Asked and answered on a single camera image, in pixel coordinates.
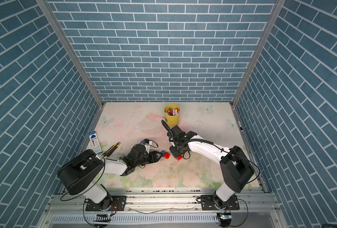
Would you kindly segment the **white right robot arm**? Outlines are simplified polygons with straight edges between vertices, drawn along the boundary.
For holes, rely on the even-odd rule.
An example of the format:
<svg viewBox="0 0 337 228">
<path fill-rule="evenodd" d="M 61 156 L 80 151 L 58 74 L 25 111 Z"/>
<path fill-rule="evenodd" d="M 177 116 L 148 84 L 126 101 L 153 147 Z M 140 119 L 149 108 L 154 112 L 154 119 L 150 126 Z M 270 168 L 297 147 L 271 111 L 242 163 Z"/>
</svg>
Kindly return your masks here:
<svg viewBox="0 0 337 228">
<path fill-rule="evenodd" d="M 172 143 L 170 152 L 177 160 L 189 159 L 191 153 L 198 153 L 220 166 L 224 182 L 213 194 L 213 203 L 220 210 L 228 207 L 229 199 L 240 193 L 255 174 L 254 163 L 238 146 L 223 147 L 195 132 L 185 133 L 178 126 L 170 128 L 164 120 L 161 123 L 168 132 L 168 141 Z"/>
</svg>

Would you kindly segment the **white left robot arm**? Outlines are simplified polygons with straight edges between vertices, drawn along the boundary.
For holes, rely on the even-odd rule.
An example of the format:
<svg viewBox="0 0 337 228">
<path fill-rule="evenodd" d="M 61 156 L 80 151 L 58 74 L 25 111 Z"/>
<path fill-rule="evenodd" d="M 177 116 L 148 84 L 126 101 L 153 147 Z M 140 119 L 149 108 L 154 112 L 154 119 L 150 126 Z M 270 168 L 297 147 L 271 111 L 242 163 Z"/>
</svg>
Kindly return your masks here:
<svg viewBox="0 0 337 228">
<path fill-rule="evenodd" d="M 127 156 L 117 160 L 105 158 L 89 149 L 64 164 L 57 176 L 70 195 L 85 196 L 89 203 L 98 206 L 99 211 L 115 210 L 117 206 L 108 190 L 97 184 L 95 177 L 103 174 L 127 176 L 135 171 L 136 167 L 144 168 L 148 164 L 157 163 L 164 153 L 151 151 L 150 144 L 136 144 Z"/>
</svg>

